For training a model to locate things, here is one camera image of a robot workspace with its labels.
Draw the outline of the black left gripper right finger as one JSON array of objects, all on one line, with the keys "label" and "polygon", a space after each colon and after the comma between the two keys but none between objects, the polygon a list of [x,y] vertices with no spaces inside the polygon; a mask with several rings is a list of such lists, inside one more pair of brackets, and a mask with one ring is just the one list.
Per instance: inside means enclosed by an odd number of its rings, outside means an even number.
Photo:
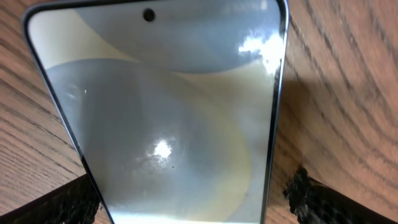
[{"label": "black left gripper right finger", "polygon": [[397,224],[308,175],[299,167],[283,191],[300,224]]}]

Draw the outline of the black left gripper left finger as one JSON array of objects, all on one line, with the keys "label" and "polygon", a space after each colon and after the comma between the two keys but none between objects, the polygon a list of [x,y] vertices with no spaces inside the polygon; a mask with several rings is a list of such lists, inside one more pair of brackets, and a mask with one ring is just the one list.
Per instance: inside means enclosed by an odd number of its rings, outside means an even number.
[{"label": "black left gripper left finger", "polygon": [[92,224],[100,205],[88,175],[1,215],[1,224]]}]

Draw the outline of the blue-screen Samsung smartphone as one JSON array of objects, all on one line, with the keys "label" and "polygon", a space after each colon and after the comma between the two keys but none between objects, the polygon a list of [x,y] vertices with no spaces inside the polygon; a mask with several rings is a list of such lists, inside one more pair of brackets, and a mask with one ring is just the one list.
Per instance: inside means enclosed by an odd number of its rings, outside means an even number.
[{"label": "blue-screen Samsung smartphone", "polygon": [[112,223],[264,223],[286,1],[51,1],[27,46]]}]

